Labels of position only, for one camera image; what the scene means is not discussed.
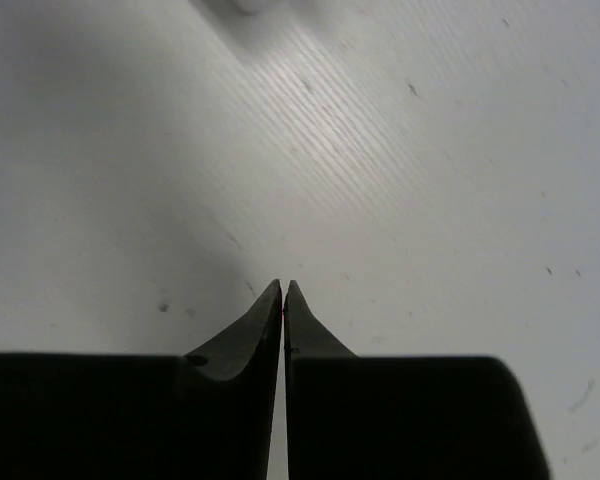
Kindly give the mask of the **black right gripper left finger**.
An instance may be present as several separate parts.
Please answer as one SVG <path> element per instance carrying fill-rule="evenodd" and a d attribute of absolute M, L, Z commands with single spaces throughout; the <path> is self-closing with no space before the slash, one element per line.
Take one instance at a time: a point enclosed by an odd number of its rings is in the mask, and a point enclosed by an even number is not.
<path fill-rule="evenodd" d="M 263 479 L 282 327 L 271 282 L 184 355 L 0 353 L 0 479 Z"/>

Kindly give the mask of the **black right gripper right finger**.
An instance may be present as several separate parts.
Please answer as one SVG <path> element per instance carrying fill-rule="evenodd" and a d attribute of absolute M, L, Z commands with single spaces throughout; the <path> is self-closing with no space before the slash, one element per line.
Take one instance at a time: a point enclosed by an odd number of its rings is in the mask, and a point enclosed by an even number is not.
<path fill-rule="evenodd" d="M 284 305 L 293 479 L 546 479 L 524 393 L 489 356 L 358 356 L 291 282 Z"/>

